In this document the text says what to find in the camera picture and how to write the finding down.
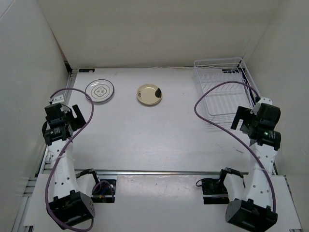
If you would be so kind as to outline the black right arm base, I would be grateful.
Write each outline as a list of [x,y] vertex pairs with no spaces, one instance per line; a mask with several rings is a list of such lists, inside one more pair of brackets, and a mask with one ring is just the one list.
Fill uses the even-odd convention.
[[196,182],[196,187],[202,188],[203,203],[205,205],[229,203],[227,190],[219,179],[200,179]]

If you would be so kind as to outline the white plate with dark rings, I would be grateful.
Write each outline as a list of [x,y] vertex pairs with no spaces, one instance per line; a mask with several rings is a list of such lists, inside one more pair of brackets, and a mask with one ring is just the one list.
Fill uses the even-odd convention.
[[97,79],[87,85],[85,92],[94,103],[100,104],[106,103],[112,99],[115,88],[111,81]]

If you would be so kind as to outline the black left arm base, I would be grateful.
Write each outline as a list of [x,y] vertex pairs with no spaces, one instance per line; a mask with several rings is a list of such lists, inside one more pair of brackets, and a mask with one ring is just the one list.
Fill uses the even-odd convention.
[[94,203],[114,203],[117,179],[102,179],[94,186],[92,201]]

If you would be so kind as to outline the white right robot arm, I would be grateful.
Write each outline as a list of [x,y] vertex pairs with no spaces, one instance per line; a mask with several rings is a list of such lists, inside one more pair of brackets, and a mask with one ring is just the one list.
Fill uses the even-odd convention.
[[226,222],[249,232],[265,232],[278,220],[276,197],[270,176],[274,159],[281,145],[281,134],[275,131],[280,119],[280,108],[272,100],[261,98],[253,109],[238,107],[231,129],[238,128],[248,135],[245,145],[252,155],[249,174],[231,168],[220,172],[217,188],[227,193]]

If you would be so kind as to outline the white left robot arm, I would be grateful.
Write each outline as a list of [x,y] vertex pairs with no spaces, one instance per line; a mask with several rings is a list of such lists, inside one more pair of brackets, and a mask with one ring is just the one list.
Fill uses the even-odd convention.
[[78,224],[94,219],[92,193],[101,188],[94,169],[79,174],[74,169],[72,138],[87,122],[77,105],[65,110],[63,104],[54,103],[45,112],[43,137],[52,165],[48,187],[53,190],[52,199],[45,200],[47,212],[61,229],[77,232]]

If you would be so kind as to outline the beige plate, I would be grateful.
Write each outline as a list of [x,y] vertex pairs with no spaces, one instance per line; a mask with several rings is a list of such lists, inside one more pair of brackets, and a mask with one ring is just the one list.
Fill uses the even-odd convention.
[[154,106],[161,102],[163,94],[161,89],[153,84],[140,86],[136,93],[137,100],[146,106]]

